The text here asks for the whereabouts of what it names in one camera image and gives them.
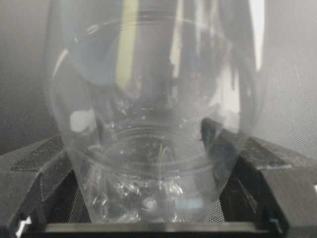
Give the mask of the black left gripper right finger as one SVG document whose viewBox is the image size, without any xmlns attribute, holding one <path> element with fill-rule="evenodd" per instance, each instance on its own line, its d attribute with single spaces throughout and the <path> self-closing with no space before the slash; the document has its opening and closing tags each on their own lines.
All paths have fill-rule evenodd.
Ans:
<svg viewBox="0 0 317 238">
<path fill-rule="evenodd" d="M 317 235 L 317 163 L 295 151 L 204 119 L 202 141 L 228 222 L 271 223 L 284 238 Z"/>
</svg>

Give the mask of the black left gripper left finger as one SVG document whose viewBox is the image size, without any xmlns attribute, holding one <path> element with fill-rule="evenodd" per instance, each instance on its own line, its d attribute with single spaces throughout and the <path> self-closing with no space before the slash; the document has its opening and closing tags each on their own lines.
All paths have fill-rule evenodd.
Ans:
<svg viewBox="0 0 317 238">
<path fill-rule="evenodd" d="M 14 238 L 20 222 L 87 221 L 87 210 L 59 135 L 0 157 L 0 236 Z"/>
</svg>

